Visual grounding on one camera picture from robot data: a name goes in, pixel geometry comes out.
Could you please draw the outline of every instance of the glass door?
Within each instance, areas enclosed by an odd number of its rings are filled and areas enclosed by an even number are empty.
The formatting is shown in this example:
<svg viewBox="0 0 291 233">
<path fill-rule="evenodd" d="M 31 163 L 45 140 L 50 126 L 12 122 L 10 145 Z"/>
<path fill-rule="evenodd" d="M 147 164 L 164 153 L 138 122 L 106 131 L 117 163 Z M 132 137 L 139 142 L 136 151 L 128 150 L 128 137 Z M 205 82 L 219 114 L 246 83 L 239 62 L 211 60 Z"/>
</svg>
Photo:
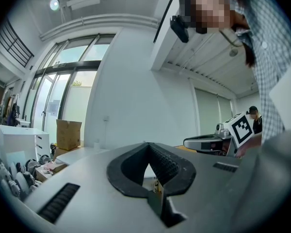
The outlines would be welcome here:
<svg viewBox="0 0 291 233">
<path fill-rule="evenodd" d="M 33 128 L 43 130 L 43 121 L 46 113 L 45 106 L 55 76 L 56 74 L 45 75 L 42 79 L 41 88 L 38 91 L 35 108 L 32 115 Z"/>
<path fill-rule="evenodd" d="M 30 122 L 30 120 L 31 120 L 31 113 L 32 113 L 34 97 L 38 91 L 38 87 L 39 87 L 40 82 L 41 82 L 41 77 L 35 78 L 33 80 L 32 87 L 30 88 L 29 93 L 27 95 L 26 107 L 25 107 L 25 112 L 24 112 L 24 116 L 23 116 L 23 119 L 25 121 Z"/>
<path fill-rule="evenodd" d="M 46 101 L 43 131 L 49 134 L 49 142 L 51 143 L 56 142 L 56 119 L 58 119 L 60 103 L 69 78 L 70 74 L 57 75 L 50 91 L 49 98 Z"/>
<path fill-rule="evenodd" d="M 89 95 L 92 90 L 96 71 L 76 73 L 64 106 L 63 120 L 82 122 L 81 145 L 84 142 L 84 126 Z"/>
</svg>

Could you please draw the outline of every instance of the man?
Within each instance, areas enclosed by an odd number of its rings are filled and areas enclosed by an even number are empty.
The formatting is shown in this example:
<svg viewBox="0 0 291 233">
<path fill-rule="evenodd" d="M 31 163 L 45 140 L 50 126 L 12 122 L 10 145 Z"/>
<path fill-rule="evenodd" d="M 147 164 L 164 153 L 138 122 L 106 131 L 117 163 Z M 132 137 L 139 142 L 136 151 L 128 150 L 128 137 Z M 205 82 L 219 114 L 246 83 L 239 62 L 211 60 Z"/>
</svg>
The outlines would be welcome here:
<svg viewBox="0 0 291 233">
<path fill-rule="evenodd" d="M 284 131 L 269 93 L 291 65 L 291 23 L 275 0 L 179 0 L 180 16 L 197 33 L 231 28 L 242 41 L 246 64 L 258 83 L 263 135 L 256 134 L 239 149 L 248 148 Z"/>
<path fill-rule="evenodd" d="M 249 108 L 250 117 L 254 120 L 253 131 L 254 134 L 262 132 L 262 115 L 255 106 Z"/>
</svg>

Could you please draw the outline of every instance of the checkered shirt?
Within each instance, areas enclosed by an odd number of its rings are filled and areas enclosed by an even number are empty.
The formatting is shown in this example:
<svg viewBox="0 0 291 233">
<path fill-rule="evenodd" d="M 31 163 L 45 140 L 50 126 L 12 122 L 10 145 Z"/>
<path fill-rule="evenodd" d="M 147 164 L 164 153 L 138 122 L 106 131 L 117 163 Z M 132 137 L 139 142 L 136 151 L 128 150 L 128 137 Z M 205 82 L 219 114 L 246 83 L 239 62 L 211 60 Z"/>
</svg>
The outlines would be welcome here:
<svg viewBox="0 0 291 233">
<path fill-rule="evenodd" d="M 284 131 L 269 93 L 291 65 L 291 23 L 275 0 L 245 0 L 244 7 L 230 0 L 231 8 L 245 16 L 250 30 L 237 30 L 239 39 L 255 55 L 253 73 L 261 99 L 262 143 Z"/>
</svg>

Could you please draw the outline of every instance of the window frame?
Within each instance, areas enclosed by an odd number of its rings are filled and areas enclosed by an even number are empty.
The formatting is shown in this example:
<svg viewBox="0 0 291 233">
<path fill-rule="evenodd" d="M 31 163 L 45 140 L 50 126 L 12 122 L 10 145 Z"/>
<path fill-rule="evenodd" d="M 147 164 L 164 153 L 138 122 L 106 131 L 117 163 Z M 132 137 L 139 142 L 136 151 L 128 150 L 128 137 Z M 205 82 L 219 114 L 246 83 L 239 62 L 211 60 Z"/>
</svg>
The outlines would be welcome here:
<svg viewBox="0 0 291 233">
<path fill-rule="evenodd" d="M 73 41 L 78 41 L 78 40 L 84 40 L 84 39 L 88 39 L 88 38 L 92 38 L 92 41 L 90 42 L 90 44 L 87 45 L 86 49 L 84 50 L 83 54 L 79 57 L 78 61 L 76 62 L 83 62 L 85 61 L 84 59 L 86 58 L 88 52 L 91 50 L 93 45 L 101 45 L 99 43 L 100 39 L 103 38 L 114 38 L 115 34 L 95 34 L 95 35 L 87 35 L 87 36 L 82 36 L 82 37 L 77 37 L 77 38 L 72 38 L 72 39 L 67 39 L 66 41 L 62 41 L 59 43 L 55 43 L 54 46 L 52 47 L 52 49 L 47 53 L 47 55 L 45 56 L 45 58 L 43 59 L 41 65 L 39 66 L 38 71 L 46 69 L 48 67 L 53 67 L 56 66 L 56 64 L 54 65 L 54 61 L 57 59 L 57 57 L 61 54 L 61 52 L 65 49 L 67 49 L 66 47 L 69 46 L 70 42 Z M 43 68 L 44 65 L 48 62 L 49 58 L 51 57 L 51 55 L 54 53 L 54 51 L 56 50 L 56 48 L 60 46 L 60 48 L 56 51 L 55 55 L 52 57 L 51 61 L 49 62 L 48 66 L 46 68 Z M 62 67 L 62 65 L 64 64 L 69 64 L 69 63 L 60 63 L 58 65 L 58 67 Z"/>
</svg>

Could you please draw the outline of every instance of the pipe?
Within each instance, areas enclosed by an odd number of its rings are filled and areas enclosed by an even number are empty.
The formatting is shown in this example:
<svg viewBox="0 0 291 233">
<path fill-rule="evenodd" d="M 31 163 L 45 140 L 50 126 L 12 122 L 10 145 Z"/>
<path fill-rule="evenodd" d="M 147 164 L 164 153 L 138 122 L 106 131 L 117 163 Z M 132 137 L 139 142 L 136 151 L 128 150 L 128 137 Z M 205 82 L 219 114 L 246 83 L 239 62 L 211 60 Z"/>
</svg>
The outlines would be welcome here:
<svg viewBox="0 0 291 233">
<path fill-rule="evenodd" d="M 162 19 L 161 19 L 161 22 L 160 22 L 159 28 L 157 29 L 157 32 L 156 32 L 156 35 L 155 35 L 155 38 L 154 38 L 153 43 L 156 42 L 157 37 L 159 36 L 159 33 L 160 33 L 160 31 L 161 31 L 161 27 L 162 27 L 162 25 L 163 25 L 163 23 L 164 23 L 165 17 L 166 17 L 166 15 L 167 15 L 167 12 L 168 12 L 169 7 L 170 7 L 170 5 L 171 5 L 172 2 L 173 2 L 173 0 L 169 0 L 169 3 L 168 3 L 168 5 L 167 5 L 167 8 L 165 9 L 164 15 L 163 15 L 163 17 L 162 17 Z"/>
</svg>

